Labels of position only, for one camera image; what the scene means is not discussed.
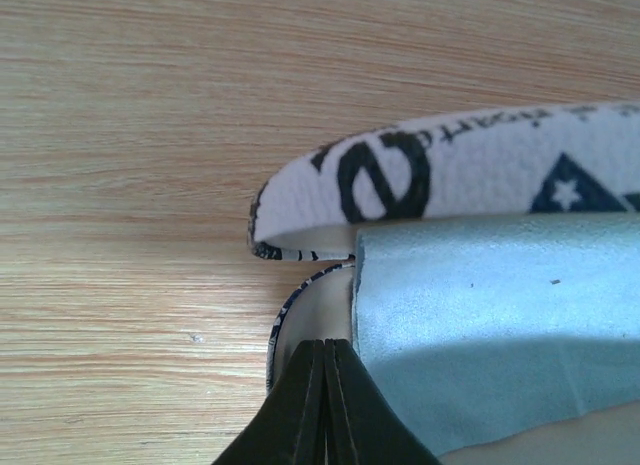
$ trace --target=table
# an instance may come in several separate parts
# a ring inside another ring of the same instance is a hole
[[[640,95],[640,0],[1,0],[0,461],[210,463],[319,264],[246,248],[288,160]]]

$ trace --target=gray fabric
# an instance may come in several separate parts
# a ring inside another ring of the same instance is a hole
[[[640,399],[640,217],[364,229],[354,345],[436,455]]]

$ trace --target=blue cloth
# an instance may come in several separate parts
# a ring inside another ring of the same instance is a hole
[[[640,399],[640,216],[365,228],[354,347],[436,455]]]

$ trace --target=black pointed object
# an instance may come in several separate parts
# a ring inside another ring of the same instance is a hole
[[[325,463],[441,465],[391,411],[347,340],[301,342],[214,465]]]

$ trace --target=star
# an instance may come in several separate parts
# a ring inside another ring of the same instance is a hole
[[[571,210],[574,203],[582,200],[582,196],[576,192],[576,186],[578,185],[576,180],[569,180],[568,182],[556,180],[554,185],[556,191],[553,194],[552,200],[558,203],[565,212]]]

